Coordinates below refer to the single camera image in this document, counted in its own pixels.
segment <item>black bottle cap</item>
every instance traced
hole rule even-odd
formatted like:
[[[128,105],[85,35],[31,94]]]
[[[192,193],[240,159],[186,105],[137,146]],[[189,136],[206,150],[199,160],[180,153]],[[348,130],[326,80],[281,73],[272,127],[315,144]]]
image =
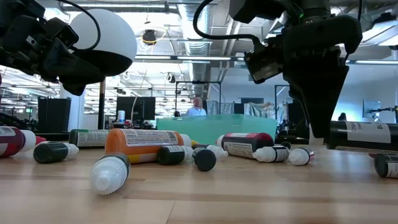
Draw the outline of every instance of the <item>black bottle cap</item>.
[[[194,161],[195,165],[202,172],[208,172],[214,168],[216,165],[216,155],[214,152],[204,148],[196,149],[196,153],[194,152]]]
[[[377,174],[381,177],[386,177],[388,174],[388,164],[386,158],[382,154],[378,154],[374,159],[374,168]]]
[[[280,145],[281,145],[281,146],[285,146],[285,147],[288,148],[288,149],[290,149],[290,148],[292,147],[292,145],[291,145],[290,142],[282,142]]]
[[[48,142],[39,144],[33,151],[33,158],[40,164],[60,162],[68,155],[68,147],[64,143]]]

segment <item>bottle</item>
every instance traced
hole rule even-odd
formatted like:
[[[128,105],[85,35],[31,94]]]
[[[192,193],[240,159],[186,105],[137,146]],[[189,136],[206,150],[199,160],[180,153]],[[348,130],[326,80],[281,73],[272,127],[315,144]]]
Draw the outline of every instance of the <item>bottle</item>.
[[[129,168],[130,160],[123,153],[105,155],[91,170],[91,189],[100,195],[108,195],[119,190],[129,176]]]
[[[232,156],[254,159],[253,153],[257,149],[266,146],[274,146],[274,140],[267,133],[229,133],[220,136],[216,145],[222,147]]]
[[[313,161],[314,152],[308,147],[293,149],[289,154],[289,161],[296,166],[304,166]]]
[[[282,142],[280,145],[281,146],[285,146],[287,149],[291,149],[292,148],[292,145],[291,145],[290,142]]]
[[[259,162],[283,162],[289,158],[289,150],[285,146],[262,147],[253,153]]]
[[[32,131],[0,126],[0,158],[27,152],[35,147],[36,136]]]
[[[157,163],[163,166],[177,165],[192,158],[193,149],[187,146],[162,146],[157,151]]]
[[[132,164],[155,162],[162,146],[187,146],[192,142],[186,134],[175,131],[112,129],[106,138],[105,154],[122,152]]]
[[[378,154],[374,159],[374,168],[381,177],[398,178],[398,156]]]
[[[216,155],[209,149],[197,148],[192,153],[193,161],[202,172],[208,172],[216,165]]]
[[[109,130],[73,129],[69,134],[69,143],[79,149],[101,149],[105,147]]]
[[[332,121],[328,149],[398,154],[398,124]]]
[[[199,147],[211,150],[216,155],[217,161],[223,161],[228,157],[228,152],[224,151],[222,147],[202,144],[193,145],[193,149],[197,149]]]
[[[40,164],[50,164],[74,158],[78,152],[79,148],[74,144],[42,142],[33,151],[33,158]]]
[[[118,123],[124,123],[126,120],[126,112],[125,111],[118,111]]]

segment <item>desk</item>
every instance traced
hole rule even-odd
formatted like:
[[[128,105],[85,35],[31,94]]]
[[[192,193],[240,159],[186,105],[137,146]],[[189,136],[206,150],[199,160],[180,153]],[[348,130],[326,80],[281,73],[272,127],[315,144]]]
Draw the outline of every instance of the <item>desk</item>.
[[[303,167],[238,157],[208,173],[134,165],[125,186],[105,197],[88,182],[103,150],[57,164],[1,159],[0,223],[397,223],[398,180],[378,177],[366,154],[315,153]]]

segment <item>black bottle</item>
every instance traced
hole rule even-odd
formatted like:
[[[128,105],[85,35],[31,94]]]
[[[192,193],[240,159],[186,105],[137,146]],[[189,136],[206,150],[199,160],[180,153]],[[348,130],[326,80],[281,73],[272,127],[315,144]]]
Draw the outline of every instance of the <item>black bottle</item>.
[[[191,147],[162,146],[157,151],[157,163],[164,166],[177,165],[192,158]]]
[[[374,159],[374,168],[381,177],[398,178],[398,156],[378,154]]]
[[[398,124],[332,121],[328,149],[398,154]]]
[[[196,148],[192,153],[193,160],[198,169],[208,172],[216,165],[216,155],[209,149]]]
[[[33,152],[33,158],[40,164],[50,164],[75,157],[78,152],[79,148],[74,144],[45,142],[36,146]]]

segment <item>dark red bottle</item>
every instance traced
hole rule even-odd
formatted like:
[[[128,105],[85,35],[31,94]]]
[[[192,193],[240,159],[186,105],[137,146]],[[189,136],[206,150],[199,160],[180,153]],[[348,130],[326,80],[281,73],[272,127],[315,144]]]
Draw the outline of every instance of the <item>dark red bottle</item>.
[[[35,144],[36,136],[32,131],[0,126],[0,158],[29,151]]]

